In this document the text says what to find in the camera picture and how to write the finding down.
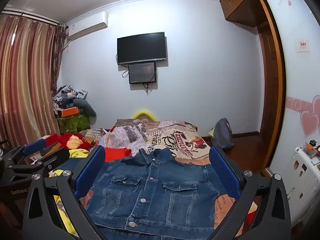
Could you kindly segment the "yellow cartoon garment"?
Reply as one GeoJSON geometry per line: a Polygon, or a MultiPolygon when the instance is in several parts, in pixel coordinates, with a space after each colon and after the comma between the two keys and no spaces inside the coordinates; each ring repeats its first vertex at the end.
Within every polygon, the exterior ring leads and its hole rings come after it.
{"type": "MultiPolygon", "coordinates": [[[[85,149],[69,150],[69,157],[71,159],[86,158],[88,156],[88,154],[89,154],[89,151],[85,150],[85,149]]],[[[49,176],[50,177],[59,176],[64,170],[67,170],[67,168],[57,168],[56,170],[50,172],[49,176]]],[[[65,208],[64,208],[63,203],[61,201],[61,197],[54,195],[54,199],[55,199],[55,203],[57,205],[58,212],[60,214],[60,217],[62,219],[64,226],[66,227],[67,232],[70,233],[71,235],[78,237],[78,234],[77,234],[75,228],[73,227],[70,219],[67,216],[65,208]]]]}

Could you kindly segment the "red plush toy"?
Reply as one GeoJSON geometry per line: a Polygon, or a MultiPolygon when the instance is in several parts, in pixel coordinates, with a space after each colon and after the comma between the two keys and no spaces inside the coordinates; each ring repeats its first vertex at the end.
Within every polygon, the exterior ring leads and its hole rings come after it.
{"type": "Polygon", "coordinates": [[[86,140],[80,133],[65,133],[62,135],[50,134],[45,139],[45,148],[52,145],[58,145],[57,148],[66,148],[68,150],[84,149],[90,150],[93,145],[86,140]]]}

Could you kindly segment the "green patterned box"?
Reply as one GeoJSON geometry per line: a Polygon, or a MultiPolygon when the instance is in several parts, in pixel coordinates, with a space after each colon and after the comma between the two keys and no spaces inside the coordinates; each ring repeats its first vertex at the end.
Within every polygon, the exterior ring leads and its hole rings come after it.
{"type": "Polygon", "coordinates": [[[77,133],[90,128],[89,117],[86,114],[75,114],[57,119],[61,134],[77,133]]]}

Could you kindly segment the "grey blue backpack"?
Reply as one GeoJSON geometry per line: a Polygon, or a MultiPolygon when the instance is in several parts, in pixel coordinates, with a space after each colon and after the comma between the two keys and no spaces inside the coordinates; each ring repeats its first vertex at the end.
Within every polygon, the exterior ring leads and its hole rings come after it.
{"type": "Polygon", "coordinates": [[[232,130],[226,118],[222,118],[216,123],[213,130],[212,144],[220,146],[223,150],[229,150],[234,147],[232,130]]]}

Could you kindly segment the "orange box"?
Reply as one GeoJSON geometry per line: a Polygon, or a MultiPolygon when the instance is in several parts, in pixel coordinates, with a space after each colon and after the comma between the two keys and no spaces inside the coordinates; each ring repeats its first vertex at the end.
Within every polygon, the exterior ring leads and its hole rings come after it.
{"type": "Polygon", "coordinates": [[[75,115],[75,114],[78,114],[78,113],[79,113],[78,107],[71,107],[71,108],[64,109],[61,112],[61,116],[64,118],[64,117],[75,115]]]}

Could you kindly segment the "dark grey cushion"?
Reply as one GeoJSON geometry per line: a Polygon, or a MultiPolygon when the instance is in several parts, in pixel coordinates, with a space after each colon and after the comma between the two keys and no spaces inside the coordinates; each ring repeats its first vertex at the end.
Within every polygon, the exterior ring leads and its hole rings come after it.
{"type": "Polygon", "coordinates": [[[75,107],[82,109],[88,116],[94,118],[97,117],[96,112],[85,99],[76,98],[73,100],[73,103],[75,107]]]}

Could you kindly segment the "yellow curved pillow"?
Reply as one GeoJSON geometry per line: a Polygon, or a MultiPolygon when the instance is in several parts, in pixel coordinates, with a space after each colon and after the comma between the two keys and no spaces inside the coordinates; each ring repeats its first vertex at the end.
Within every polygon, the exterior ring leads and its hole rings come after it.
{"type": "Polygon", "coordinates": [[[150,112],[145,109],[138,111],[134,114],[133,119],[148,119],[156,122],[157,118],[150,112]]]}

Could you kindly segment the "striped pink curtain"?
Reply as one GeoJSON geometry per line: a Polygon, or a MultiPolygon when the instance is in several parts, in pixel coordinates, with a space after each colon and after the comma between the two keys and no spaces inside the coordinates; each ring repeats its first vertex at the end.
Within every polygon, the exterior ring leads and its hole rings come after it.
{"type": "Polygon", "coordinates": [[[58,133],[57,90],[65,25],[1,15],[1,139],[13,145],[58,133]]]}

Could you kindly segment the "white air conditioner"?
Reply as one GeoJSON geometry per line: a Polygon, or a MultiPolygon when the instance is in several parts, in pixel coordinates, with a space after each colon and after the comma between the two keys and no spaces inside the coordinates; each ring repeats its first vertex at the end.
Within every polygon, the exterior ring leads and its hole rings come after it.
{"type": "Polygon", "coordinates": [[[68,23],[68,37],[71,41],[88,34],[106,29],[108,27],[108,14],[105,11],[73,20],[68,23]]]}

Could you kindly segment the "small black wall monitor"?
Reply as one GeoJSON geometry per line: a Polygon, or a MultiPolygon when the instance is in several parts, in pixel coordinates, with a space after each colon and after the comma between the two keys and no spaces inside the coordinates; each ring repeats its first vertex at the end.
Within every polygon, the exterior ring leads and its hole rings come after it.
{"type": "Polygon", "coordinates": [[[156,78],[154,62],[129,64],[129,84],[155,83],[156,78]]]}

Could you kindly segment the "black wall television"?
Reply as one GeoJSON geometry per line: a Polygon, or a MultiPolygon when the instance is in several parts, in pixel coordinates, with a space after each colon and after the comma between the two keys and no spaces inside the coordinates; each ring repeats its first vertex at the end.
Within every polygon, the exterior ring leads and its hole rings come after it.
{"type": "Polygon", "coordinates": [[[117,63],[163,61],[167,59],[165,33],[148,33],[117,39],[117,63]]]}

